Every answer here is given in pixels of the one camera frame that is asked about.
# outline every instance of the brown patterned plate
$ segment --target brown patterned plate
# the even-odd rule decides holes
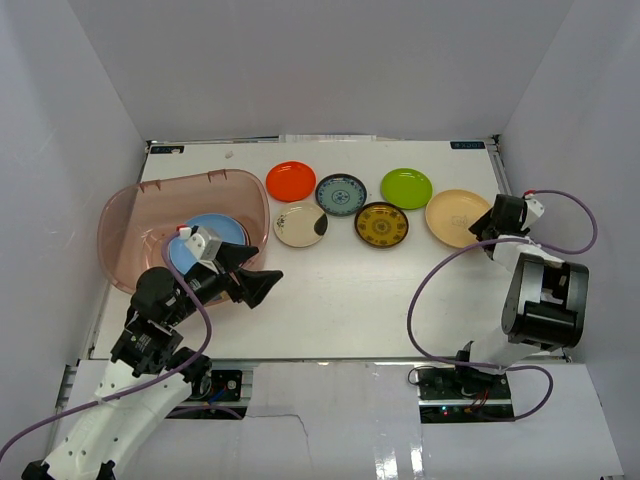
[[[409,220],[395,205],[373,202],[356,214],[355,228],[358,236],[372,247],[391,248],[409,233]]]

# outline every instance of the orange-red plate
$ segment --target orange-red plate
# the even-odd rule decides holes
[[[285,162],[267,174],[267,191],[281,202],[297,202],[311,195],[316,187],[316,174],[308,165]]]

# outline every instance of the dark blue patterned plate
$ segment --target dark blue patterned plate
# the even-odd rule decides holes
[[[329,215],[346,217],[367,201],[367,189],[353,175],[336,173],[323,178],[316,187],[316,202]]]

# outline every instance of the black label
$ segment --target black label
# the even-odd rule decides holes
[[[155,145],[149,150],[150,154],[154,153],[182,153],[184,152],[183,145]]]
[[[452,150],[484,150],[484,142],[450,142]]]

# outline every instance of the wall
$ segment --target wall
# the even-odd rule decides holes
[[[630,479],[640,478],[638,85],[640,4],[576,1],[503,137],[514,191],[571,191],[599,220],[598,243],[577,259],[591,269],[591,283],[576,354],[586,360]],[[586,243],[584,215],[568,203],[545,200],[551,208],[536,226],[538,236],[557,244]]]
[[[66,0],[0,0],[0,444],[53,413],[106,280],[101,208],[144,143]],[[0,477],[43,458],[48,431]]]
[[[70,0],[145,139],[501,132],[572,0]]]

